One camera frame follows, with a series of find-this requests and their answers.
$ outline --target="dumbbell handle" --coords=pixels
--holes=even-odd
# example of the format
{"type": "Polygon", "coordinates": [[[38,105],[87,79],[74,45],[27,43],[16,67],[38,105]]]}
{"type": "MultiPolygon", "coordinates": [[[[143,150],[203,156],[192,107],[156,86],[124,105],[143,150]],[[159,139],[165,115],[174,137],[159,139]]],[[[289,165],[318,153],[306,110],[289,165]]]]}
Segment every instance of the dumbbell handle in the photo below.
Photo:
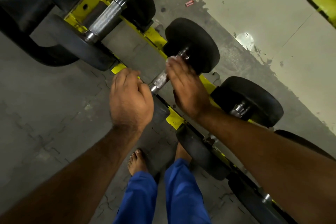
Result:
{"type": "Polygon", "coordinates": [[[95,43],[107,36],[114,29],[115,21],[126,7],[126,0],[113,0],[84,33],[86,40],[95,43]]]}
{"type": "MultiPolygon", "coordinates": [[[[187,60],[189,58],[189,56],[187,56],[186,54],[188,49],[189,48],[187,47],[182,51],[179,51],[177,56],[180,56],[184,60],[187,60]]],[[[156,95],[159,92],[159,90],[162,89],[163,86],[165,86],[167,82],[169,82],[169,78],[165,69],[153,79],[153,81],[149,84],[149,89],[153,95],[156,95]]]]}

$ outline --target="forearm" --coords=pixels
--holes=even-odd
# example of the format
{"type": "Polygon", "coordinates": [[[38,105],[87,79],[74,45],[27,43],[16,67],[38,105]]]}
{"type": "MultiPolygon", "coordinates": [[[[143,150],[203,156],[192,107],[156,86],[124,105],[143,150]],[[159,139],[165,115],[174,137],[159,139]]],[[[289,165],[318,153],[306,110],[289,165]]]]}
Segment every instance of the forearm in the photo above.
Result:
{"type": "Polygon", "coordinates": [[[1,216],[0,223],[88,223],[140,134],[113,128],[1,216]]]}
{"type": "Polygon", "coordinates": [[[225,144],[297,221],[334,218],[336,162],[215,107],[198,122],[225,144]]]}

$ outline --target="concrete floor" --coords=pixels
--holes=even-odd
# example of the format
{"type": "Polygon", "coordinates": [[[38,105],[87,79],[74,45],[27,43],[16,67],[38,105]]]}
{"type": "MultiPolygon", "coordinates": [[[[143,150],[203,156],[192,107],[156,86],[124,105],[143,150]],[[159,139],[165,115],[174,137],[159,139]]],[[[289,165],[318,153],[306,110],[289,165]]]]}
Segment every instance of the concrete floor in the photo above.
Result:
{"type": "MultiPolygon", "coordinates": [[[[336,157],[336,140],[330,125],[332,120],[331,123],[323,123],[320,120],[322,118],[317,117],[314,107],[304,100],[304,97],[311,98],[314,106],[321,106],[328,117],[335,117],[333,115],[335,108],[329,105],[329,100],[335,93],[334,84],[329,83],[329,88],[322,83],[318,85],[319,87],[316,84],[322,81],[321,76],[326,78],[324,82],[328,82],[328,77],[322,73],[323,62],[332,62],[327,54],[334,49],[329,47],[330,41],[327,37],[332,36],[336,31],[326,26],[325,21],[317,17],[309,7],[291,10],[295,4],[304,5],[304,0],[286,0],[292,6],[287,5],[283,10],[278,10],[282,7],[281,4],[274,10],[267,10],[267,7],[272,7],[269,0],[258,0],[259,3],[255,6],[250,3],[253,0],[223,1],[229,3],[227,10],[233,9],[231,13],[225,13],[219,8],[219,5],[225,5],[222,4],[222,0],[218,2],[196,0],[195,4],[188,8],[184,4],[189,0],[154,1],[157,8],[154,27],[157,27],[163,36],[164,28],[174,18],[186,17],[197,22],[209,32],[220,49],[221,61],[215,68],[220,81],[237,75],[264,87],[280,101],[285,110],[285,115],[276,128],[305,137],[336,157]],[[249,11],[239,13],[243,8],[249,8],[249,11]],[[300,21],[302,18],[307,19],[306,23],[313,19],[314,23],[304,24],[304,20],[300,21]],[[300,26],[302,26],[300,30],[305,30],[304,33],[291,37],[295,31],[300,32],[298,30],[300,26]],[[305,58],[302,57],[305,51],[310,49],[306,43],[307,38],[304,37],[310,27],[316,28],[315,34],[318,34],[321,27],[326,28],[321,31],[319,37],[313,38],[314,42],[311,41],[314,43],[313,50],[317,51],[318,47],[323,46],[323,51],[319,52],[321,58],[313,63],[318,66],[318,71],[321,73],[308,69],[300,75],[300,81],[296,81],[293,79],[296,78],[295,75],[290,72],[297,67],[297,64],[304,63],[303,60],[310,64],[314,61],[311,52],[305,58]],[[249,31],[252,28],[255,28],[256,33],[249,31]],[[241,33],[245,36],[246,32],[252,32],[255,41],[256,48],[251,48],[252,51],[245,49],[246,46],[242,47],[235,39],[235,36],[241,33]],[[294,50],[298,54],[297,64],[294,61],[281,59],[282,56],[279,53],[286,52],[290,55],[294,50]],[[269,60],[273,56],[274,59],[280,57],[277,63],[280,64],[283,61],[284,65],[281,68],[288,67],[288,70],[286,68],[284,72],[276,72],[272,67],[275,61],[270,64],[270,61],[258,56],[259,52],[267,53],[265,56],[269,60]],[[310,80],[312,84],[303,83],[311,78],[314,78],[313,81],[310,80]],[[313,94],[306,90],[308,88],[317,89],[319,94],[313,94]],[[323,102],[319,96],[324,96],[326,101],[323,102]]],[[[41,26],[34,33],[34,38],[40,44],[51,45],[53,41],[44,32],[45,29],[41,26]]],[[[158,53],[124,23],[112,31],[103,42],[126,65],[140,69],[141,77],[146,82],[151,81],[164,68],[163,59],[158,53]]],[[[0,213],[2,213],[42,181],[74,160],[110,129],[107,98],[113,75],[109,71],[99,72],[81,61],[66,67],[46,67],[32,60],[2,34],[0,34],[0,43],[2,46],[0,126],[3,134],[0,139],[2,163],[0,165],[0,213]]],[[[217,79],[212,74],[206,77],[212,82],[217,79]]],[[[171,105],[174,104],[170,84],[164,87],[160,95],[171,105]]],[[[150,169],[154,174],[164,173],[166,166],[173,159],[176,144],[174,129],[165,122],[161,124],[152,122],[138,143],[147,154],[150,169]]],[[[241,167],[239,161],[224,146],[221,146],[221,149],[241,167]]],[[[109,186],[92,218],[92,223],[111,223],[116,215],[130,177],[126,162],[127,160],[124,161],[109,186]]],[[[199,167],[195,167],[193,172],[213,223],[255,222],[232,195],[226,181],[214,180],[199,167]]],[[[166,222],[164,184],[160,182],[153,223],[166,222]]]]}

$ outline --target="hand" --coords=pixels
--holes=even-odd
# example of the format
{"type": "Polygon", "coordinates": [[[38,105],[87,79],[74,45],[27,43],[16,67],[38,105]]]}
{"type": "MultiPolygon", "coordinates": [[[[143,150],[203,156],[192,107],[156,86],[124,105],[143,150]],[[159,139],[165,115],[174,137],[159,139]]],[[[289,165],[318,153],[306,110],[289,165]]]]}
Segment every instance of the hand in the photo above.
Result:
{"type": "Polygon", "coordinates": [[[176,104],[192,119],[211,107],[209,95],[195,71],[181,57],[170,57],[166,70],[174,88],[176,104]]]}
{"type": "Polygon", "coordinates": [[[110,112],[113,126],[142,132],[152,120],[153,96],[140,72],[124,68],[113,78],[110,92],[110,112]]]}

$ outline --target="blue pants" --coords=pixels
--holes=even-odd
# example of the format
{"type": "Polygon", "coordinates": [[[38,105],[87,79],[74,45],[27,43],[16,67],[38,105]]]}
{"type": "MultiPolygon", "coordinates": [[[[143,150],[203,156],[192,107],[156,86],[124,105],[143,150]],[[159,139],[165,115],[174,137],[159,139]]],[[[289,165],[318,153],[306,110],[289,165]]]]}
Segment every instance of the blue pants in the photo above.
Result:
{"type": "MultiPolygon", "coordinates": [[[[203,197],[188,163],[180,158],[165,173],[169,224],[211,223],[203,197]]],[[[136,172],[128,182],[114,224],[150,224],[153,221],[158,186],[149,173],[136,172]]]]}

